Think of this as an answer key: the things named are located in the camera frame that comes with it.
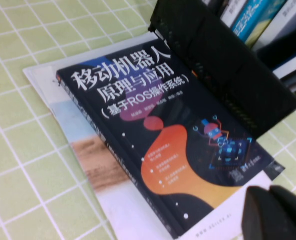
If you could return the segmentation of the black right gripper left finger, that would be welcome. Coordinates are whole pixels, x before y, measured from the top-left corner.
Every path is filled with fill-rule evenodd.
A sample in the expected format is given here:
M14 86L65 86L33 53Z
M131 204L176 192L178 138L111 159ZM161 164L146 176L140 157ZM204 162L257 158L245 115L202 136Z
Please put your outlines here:
M269 190L247 188L241 223L243 239L296 240L294 223Z

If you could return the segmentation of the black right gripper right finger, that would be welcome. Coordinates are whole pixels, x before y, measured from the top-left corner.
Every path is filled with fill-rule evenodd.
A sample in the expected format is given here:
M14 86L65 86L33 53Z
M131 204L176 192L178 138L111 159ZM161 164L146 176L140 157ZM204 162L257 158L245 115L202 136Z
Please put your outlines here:
M272 185L269 192L280 203L296 227L296 194L280 185Z

